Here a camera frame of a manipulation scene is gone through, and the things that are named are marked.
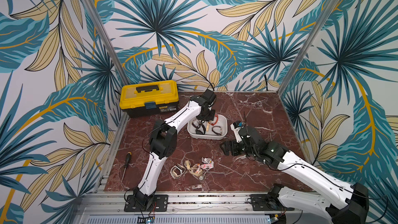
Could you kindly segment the rose gold brown-strap watch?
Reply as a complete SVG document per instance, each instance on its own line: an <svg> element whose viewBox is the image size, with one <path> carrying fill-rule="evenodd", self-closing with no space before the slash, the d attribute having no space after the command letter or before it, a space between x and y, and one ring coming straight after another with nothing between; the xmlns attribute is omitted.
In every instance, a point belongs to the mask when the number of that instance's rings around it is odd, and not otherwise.
<svg viewBox="0 0 398 224"><path fill-rule="evenodd" d="M192 122L192 124L193 124L194 126L198 126L198 125L199 125L199 121L198 121L197 119L194 119L193 122Z"/></svg>

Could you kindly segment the dark brown leather watch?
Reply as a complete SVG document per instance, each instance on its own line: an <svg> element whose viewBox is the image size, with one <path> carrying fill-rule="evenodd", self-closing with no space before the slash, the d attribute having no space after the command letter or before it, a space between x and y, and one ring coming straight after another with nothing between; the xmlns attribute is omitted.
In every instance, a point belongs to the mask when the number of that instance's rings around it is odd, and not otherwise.
<svg viewBox="0 0 398 224"><path fill-rule="evenodd" d="M222 136L223 134L222 127L219 125L212 126L211 131L217 136Z"/></svg>

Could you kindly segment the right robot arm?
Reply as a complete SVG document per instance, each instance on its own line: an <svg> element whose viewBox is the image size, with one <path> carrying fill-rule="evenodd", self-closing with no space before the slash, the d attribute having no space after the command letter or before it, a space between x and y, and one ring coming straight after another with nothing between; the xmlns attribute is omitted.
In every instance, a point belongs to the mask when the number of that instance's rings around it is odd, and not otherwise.
<svg viewBox="0 0 398 224"><path fill-rule="evenodd" d="M293 151L274 141L266 141L259 132L240 122L232 125L235 140L220 144L226 156L245 155L284 172L314 190L314 193L293 190L274 184L266 195L250 198L254 208L275 211L299 209L324 218L329 224L363 224L369 212L369 191L361 183L341 181L312 166Z"/></svg>

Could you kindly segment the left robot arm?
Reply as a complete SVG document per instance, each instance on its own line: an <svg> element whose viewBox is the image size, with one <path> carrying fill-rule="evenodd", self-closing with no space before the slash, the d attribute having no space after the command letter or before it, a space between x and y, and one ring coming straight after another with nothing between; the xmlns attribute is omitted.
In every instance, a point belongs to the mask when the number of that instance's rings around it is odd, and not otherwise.
<svg viewBox="0 0 398 224"><path fill-rule="evenodd" d="M140 183L133 189L132 194L138 208L143 211L151 208L158 178L167 158L174 153L177 147L179 131L194 118L212 121L215 117L212 106L216 98L216 95L209 90L202 95L194 95L176 114L155 122L149 139L148 164Z"/></svg>

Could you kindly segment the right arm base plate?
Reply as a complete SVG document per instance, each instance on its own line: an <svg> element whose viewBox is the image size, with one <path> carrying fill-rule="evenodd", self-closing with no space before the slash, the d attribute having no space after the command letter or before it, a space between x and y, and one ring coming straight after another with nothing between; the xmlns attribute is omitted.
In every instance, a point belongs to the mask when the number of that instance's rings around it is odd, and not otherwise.
<svg viewBox="0 0 398 224"><path fill-rule="evenodd" d="M249 196L248 203L251 204L253 211L284 212L294 210L291 207L284 207L277 198L268 194L252 194Z"/></svg>

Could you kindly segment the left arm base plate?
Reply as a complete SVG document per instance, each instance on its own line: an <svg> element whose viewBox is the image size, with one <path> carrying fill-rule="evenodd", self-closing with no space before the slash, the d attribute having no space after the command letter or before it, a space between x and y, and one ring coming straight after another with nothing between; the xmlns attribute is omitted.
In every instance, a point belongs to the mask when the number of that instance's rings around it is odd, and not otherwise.
<svg viewBox="0 0 398 224"><path fill-rule="evenodd" d="M151 195L149 197L137 197L135 195L128 195L124 206L124 212L166 212L168 200L168 195Z"/></svg>

